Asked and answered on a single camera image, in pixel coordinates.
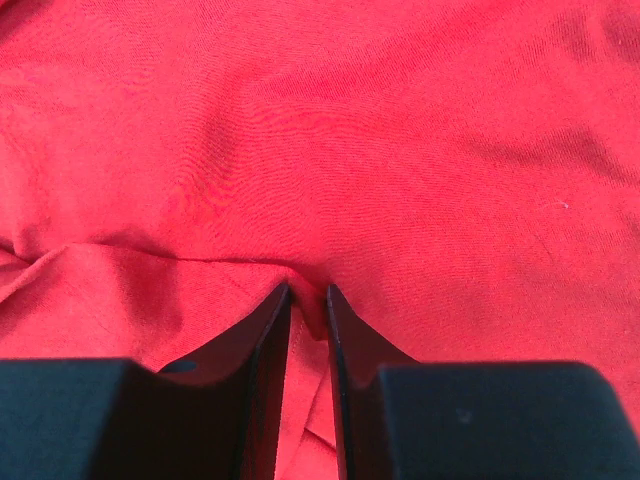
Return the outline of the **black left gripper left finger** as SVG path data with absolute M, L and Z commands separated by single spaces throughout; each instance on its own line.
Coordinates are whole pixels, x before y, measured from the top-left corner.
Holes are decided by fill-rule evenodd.
M 2 477 L 273 478 L 290 302 L 277 286 L 156 372 L 125 358 L 3 361 Z

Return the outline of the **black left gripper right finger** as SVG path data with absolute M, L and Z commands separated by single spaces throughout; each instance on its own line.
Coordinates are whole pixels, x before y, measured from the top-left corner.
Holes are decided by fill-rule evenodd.
M 327 291 L 343 479 L 635 479 L 619 398 L 578 362 L 421 363 Z

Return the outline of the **red t shirt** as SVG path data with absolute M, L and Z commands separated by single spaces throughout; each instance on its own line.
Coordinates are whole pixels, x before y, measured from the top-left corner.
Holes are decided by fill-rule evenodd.
M 635 1 L 5 1 L 1 354 L 157 369 L 294 293 L 276 475 L 337 477 L 325 292 L 639 418 Z

